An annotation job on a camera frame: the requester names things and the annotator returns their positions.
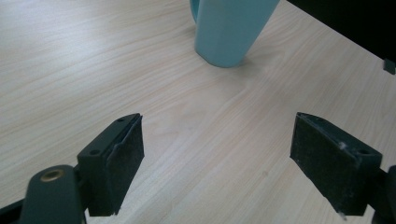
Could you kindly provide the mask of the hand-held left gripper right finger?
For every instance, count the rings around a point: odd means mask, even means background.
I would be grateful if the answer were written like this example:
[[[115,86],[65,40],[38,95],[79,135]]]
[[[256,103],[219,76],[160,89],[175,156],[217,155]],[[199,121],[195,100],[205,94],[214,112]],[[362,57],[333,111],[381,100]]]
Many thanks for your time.
[[[383,219],[383,199],[376,195],[382,177],[382,154],[326,119],[296,114],[290,157],[332,208],[345,216],[362,216],[367,206]]]

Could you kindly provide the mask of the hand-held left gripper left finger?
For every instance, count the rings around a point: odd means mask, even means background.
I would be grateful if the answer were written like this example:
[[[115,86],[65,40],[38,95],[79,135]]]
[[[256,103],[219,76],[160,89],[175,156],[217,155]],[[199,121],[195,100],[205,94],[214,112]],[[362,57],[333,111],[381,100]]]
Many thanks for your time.
[[[114,120],[78,154],[82,205],[91,217],[116,215],[145,157],[142,116]]]

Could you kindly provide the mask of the teal cup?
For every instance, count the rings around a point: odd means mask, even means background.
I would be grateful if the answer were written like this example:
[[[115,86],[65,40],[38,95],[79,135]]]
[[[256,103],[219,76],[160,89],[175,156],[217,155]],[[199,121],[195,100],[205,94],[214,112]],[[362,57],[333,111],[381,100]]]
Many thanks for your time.
[[[217,67],[240,64],[280,0],[190,0],[195,51]]]

